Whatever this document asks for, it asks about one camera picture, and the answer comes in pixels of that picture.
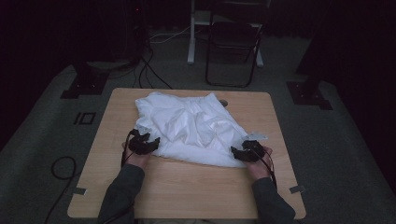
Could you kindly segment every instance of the dark background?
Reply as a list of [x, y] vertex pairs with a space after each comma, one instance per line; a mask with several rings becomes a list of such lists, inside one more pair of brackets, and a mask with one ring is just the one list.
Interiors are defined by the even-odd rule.
[[[98, 10], [98, 3], [105, 2], [133, 1], [2, 1], [0, 148], [52, 78], [76, 59], [73, 55], [84, 61], [114, 60], [104, 25], [111, 19], [104, 21]], [[211, 3], [197, 4], [207, 8]], [[184, 28], [190, 7], [186, 0], [148, 0], [148, 25]], [[394, 191], [395, 11], [395, 4], [384, 0], [277, 0], [266, 29], [267, 35], [312, 38], [296, 72], [336, 86]]]

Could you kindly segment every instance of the black metal base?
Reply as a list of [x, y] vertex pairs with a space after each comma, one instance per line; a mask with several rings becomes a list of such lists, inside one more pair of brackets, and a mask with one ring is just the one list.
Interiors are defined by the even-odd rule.
[[76, 77], [69, 90], [62, 93], [61, 99], [77, 99], [80, 95], [101, 95], [109, 74], [99, 74], [94, 77], [92, 84], [81, 86]]
[[320, 90], [316, 89], [313, 94], [306, 94], [303, 91], [303, 82], [287, 82], [287, 84], [296, 105], [318, 105], [322, 110], [332, 110], [330, 102], [323, 98]]

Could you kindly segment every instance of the forearm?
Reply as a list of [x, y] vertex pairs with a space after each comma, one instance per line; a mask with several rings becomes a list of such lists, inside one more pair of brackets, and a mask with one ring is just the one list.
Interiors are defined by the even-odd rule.
[[277, 193], [271, 178], [256, 180], [253, 185], [260, 223], [287, 224], [294, 220], [294, 209]]
[[118, 215], [121, 215], [122, 220], [134, 219], [134, 212], [130, 208], [142, 187], [144, 177], [145, 173], [140, 167], [125, 164], [106, 191], [98, 223], [104, 223]]

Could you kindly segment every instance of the crumpled white fabric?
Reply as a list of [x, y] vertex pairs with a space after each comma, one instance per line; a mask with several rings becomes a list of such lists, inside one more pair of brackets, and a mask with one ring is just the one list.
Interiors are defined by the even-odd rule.
[[136, 126], [150, 128], [150, 139], [161, 137], [153, 155], [201, 164], [244, 167], [231, 152], [247, 135], [212, 92], [205, 97], [177, 97], [152, 92], [135, 101]]

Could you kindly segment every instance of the person's right arm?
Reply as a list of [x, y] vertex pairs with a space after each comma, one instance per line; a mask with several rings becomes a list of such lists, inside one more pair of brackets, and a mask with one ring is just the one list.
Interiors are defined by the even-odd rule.
[[[268, 155], [271, 155], [273, 150], [269, 147], [264, 147], [264, 150], [268, 154], [265, 154], [263, 160], [271, 167], [272, 164]], [[267, 167], [261, 161], [245, 162], [245, 165], [247, 166], [248, 172], [255, 180], [252, 185], [252, 190], [260, 223], [292, 223], [295, 217], [295, 211], [277, 193], [270, 177], [270, 171], [268, 171]]]

